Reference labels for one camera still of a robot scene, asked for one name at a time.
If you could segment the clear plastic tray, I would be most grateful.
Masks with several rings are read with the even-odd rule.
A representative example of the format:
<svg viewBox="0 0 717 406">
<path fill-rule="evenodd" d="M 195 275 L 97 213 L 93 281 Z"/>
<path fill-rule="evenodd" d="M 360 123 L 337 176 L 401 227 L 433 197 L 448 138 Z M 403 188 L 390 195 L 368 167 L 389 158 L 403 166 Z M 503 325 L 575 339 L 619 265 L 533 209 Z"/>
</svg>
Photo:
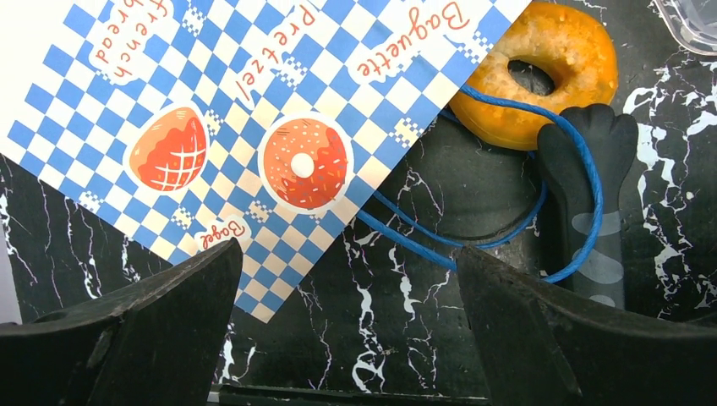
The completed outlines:
<svg viewBox="0 0 717 406">
<path fill-rule="evenodd" d="M 716 56 L 716 0 L 654 0 L 675 41 L 689 52 Z"/>
</svg>

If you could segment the round yellow fake bun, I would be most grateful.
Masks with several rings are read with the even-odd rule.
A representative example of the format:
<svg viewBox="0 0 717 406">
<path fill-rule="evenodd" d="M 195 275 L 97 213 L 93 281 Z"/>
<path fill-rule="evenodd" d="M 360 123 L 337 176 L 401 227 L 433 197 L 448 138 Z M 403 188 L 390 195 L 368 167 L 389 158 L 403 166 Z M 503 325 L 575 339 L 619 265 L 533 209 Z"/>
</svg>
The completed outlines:
<svg viewBox="0 0 717 406">
<path fill-rule="evenodd" d="M 613 42 L 602 23 L 576 8 L 532 2 L 495 44 L 467 84 L 488 96 L 542 107 L 609 104 L 619 84 Z M 549 121 L 458 92 L 449 102 L 457 119 L 481 140 L 532 151 Z"/>
</svg>

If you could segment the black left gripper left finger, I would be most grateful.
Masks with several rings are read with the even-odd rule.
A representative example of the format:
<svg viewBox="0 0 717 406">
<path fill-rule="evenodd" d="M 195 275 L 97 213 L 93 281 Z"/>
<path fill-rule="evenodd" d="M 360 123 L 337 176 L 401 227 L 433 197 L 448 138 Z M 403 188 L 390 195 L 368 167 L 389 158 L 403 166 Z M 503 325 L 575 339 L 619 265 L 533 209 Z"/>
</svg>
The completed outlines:
<svg viewBox="0 0 717 406">
<path fill-rule="evenodd" d="M 230 239 L 98 299 L 2 325 L 2 404 L 206 404 L 242 264 Z"/>
</svg>

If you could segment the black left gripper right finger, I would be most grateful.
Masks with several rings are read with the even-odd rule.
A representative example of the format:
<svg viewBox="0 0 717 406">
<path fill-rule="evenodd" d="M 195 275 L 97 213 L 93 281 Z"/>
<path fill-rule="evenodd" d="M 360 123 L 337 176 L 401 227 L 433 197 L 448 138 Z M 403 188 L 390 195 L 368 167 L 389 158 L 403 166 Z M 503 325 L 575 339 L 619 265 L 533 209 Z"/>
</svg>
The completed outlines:
<svg viewBox="0 0 717 406">
<path fill-rule="evenodd" d="M 473 248 L 457 258 L 494 405 L 713 405 L 716 328 L 618 310 Z"/>
</svg>

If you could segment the checkered paper bread bag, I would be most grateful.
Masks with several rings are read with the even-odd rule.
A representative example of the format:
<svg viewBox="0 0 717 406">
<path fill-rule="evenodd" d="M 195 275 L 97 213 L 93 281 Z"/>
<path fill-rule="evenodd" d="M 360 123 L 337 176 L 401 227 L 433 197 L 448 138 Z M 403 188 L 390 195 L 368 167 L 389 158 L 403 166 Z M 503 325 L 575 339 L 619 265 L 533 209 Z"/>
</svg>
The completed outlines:
<svg viewBox="0 0 717 406">
<path fill-rule="evenodd" d="M 1 152 L 269 321 L 537 1 L 4 1 Z"/>
</svg>

